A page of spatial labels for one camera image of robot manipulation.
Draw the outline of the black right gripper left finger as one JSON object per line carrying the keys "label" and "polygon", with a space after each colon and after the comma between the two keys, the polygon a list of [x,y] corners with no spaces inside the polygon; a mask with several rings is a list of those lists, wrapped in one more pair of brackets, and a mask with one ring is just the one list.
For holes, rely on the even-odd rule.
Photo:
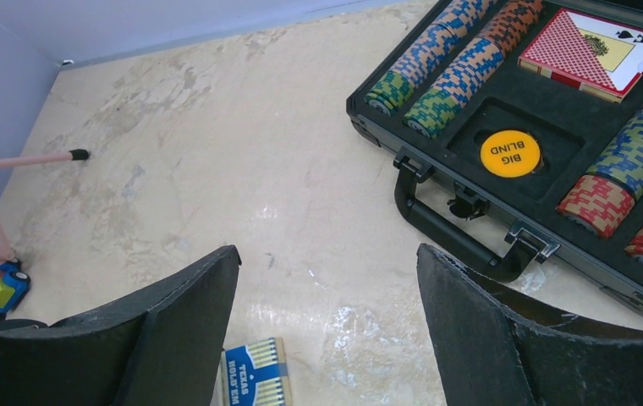
{"label": "black right gripper left finger", "polygon": [[0,321],[0,405],[207,405],[241,259],[184,269],[51,325]]}

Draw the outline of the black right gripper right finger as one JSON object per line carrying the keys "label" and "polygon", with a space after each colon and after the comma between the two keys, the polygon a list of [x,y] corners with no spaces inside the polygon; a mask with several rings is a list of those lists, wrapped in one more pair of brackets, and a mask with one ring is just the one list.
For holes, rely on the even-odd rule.
{"label": "black right gripper right finger", "polygon": [[417,250],[417,280],[450,405],[643,405],[643,330],[545,304]]}

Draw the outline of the blue playing card deck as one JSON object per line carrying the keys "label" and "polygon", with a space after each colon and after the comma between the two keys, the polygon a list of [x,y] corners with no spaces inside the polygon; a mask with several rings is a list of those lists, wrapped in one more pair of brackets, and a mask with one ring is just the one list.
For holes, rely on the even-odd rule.
{"label": "blue playing card deck", "polygon": [[269,337],[221,353],[222,405],[294,404],[284,340]]}

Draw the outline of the orange big blind button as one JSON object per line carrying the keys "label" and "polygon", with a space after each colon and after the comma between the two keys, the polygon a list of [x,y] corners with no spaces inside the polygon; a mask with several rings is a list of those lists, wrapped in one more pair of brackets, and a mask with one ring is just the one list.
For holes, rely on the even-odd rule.
{"label": "orange big blind button", "polygon": [[501,178],[524,177],[543,165],[540,143],[517,129],[490,134],[481,144],[480,160],[488,172]]}

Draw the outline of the black poker chip case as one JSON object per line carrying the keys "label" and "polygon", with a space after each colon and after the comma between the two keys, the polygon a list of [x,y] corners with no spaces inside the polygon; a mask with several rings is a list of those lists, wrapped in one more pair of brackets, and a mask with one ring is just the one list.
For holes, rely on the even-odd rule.
{"label": "black poker chip case", "polygon": [[449,253],[556,258],[643,315],[643,1],[441,1],[346,110]]}

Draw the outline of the red playing card deck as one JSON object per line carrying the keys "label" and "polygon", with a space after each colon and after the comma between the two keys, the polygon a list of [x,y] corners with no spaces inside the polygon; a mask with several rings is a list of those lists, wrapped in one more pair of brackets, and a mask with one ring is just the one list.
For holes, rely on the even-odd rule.
{"label": "red playing card deck", "polygon": [[643,76],[643,30],[562,8],[520,54],[518,65],[620,103]]}

